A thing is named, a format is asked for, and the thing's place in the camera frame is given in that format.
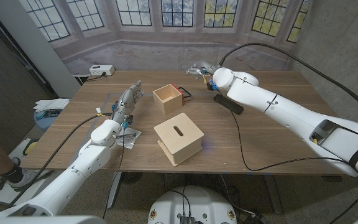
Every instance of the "box lid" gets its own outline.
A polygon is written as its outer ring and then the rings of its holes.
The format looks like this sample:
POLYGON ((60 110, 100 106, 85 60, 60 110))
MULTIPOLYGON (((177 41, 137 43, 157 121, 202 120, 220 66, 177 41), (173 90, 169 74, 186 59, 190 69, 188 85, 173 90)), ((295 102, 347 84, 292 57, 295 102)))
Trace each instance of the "box lid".
POLYGON ((154 127, 154 130, 171 154, 204 136, 204 133, 185 113, 162 122, 154 127))

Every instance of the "paper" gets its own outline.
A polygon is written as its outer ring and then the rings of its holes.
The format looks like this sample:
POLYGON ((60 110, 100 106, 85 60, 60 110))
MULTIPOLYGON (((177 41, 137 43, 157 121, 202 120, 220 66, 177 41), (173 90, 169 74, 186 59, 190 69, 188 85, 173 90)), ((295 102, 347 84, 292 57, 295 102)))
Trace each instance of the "paper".
POLYGON ((70 99, 39 100, 35 102, 37 106, 33 107, 33 109, 35 109, 35 112, 50 109, 64 109, 68 102, 70 102, 70 99))

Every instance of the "wooden table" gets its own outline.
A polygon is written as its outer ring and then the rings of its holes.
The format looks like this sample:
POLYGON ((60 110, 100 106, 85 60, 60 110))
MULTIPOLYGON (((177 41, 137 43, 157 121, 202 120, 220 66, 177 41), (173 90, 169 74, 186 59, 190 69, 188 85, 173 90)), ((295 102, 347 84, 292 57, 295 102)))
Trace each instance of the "wooden table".
MULTIPOLYGON (((249 72, 259 79, 260 86, 278 93, 300 105, 319 113, 335 115, 313 87, 299 72, 249 72)), ((40 169, 67 134, 80 122, 96 114, 100 107, 111 112, 111 105, 123 91, 137 80, 142 80, 145 96, 136 104, 131 128, 142 131, 132 149, 125 149, 121 171, 131 172, 194 172, 194 173, 251 173, 241 158, 237 127, 230 111, 213 100, 215 91, 206 89, 202 80, 184 76, 183 71, 116 71, 113 76, 87 82, 60 116, 42 136, 23 166, 40 169), (180 109, 163 115, 154 104, 152 91, 173 83, 186 88, 192 100, 180 109), (203 150, 177 167, 173 167, 160 146, 154 126, 179 113, 188 117, 204 132, 203 150)), ((263 113, 245 106, 236 115, 241 130, 244 158, 251 168, 264 167, 289 159, 316 156, 301 139, 280 126, 263 113)), ((96 127, 105 118, 97 118, 96 127)), ((75 152, 86 142, 92 128, 89 121, 80 127, 48 165, 48 169, 66 169, 75 152)), ((122 148, 113 150, 111 159, 103 169, 117 171, 122 148)), ((340 174, 324 161, 292 162, 271 167, 256 174, 328 175, 340 174)))

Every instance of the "white box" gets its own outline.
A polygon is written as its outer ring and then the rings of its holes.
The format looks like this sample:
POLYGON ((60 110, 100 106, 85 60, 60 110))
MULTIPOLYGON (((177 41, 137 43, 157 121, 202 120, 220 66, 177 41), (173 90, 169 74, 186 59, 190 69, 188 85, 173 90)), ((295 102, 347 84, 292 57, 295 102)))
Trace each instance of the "white box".
POLYGON ((112 75, 115 69, 113 65, 92 65, 89 71, 91 72, 91 75, 100 76, 103 72, 106 72, 106 75, 112 75))

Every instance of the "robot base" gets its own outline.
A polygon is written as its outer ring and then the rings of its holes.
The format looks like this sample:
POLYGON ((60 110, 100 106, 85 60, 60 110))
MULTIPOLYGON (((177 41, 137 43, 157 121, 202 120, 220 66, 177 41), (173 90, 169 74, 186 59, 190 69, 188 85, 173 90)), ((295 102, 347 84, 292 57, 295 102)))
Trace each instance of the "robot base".
MULTIPOLYGON (((183 216, 183 187, 173 189, 163 194, 154 202, 150 209, 148 224, 174 224, 181 223, 180 217, 183 216)), ((204 224, 235 224, 236 215, 231 204, 221 195, 213 190, 196 185, 186 186, 185 196, 190 203, 191 217, 194 221, 204 224)), ((185 200, 185 216, 189 217, 189 206, 185 200)))

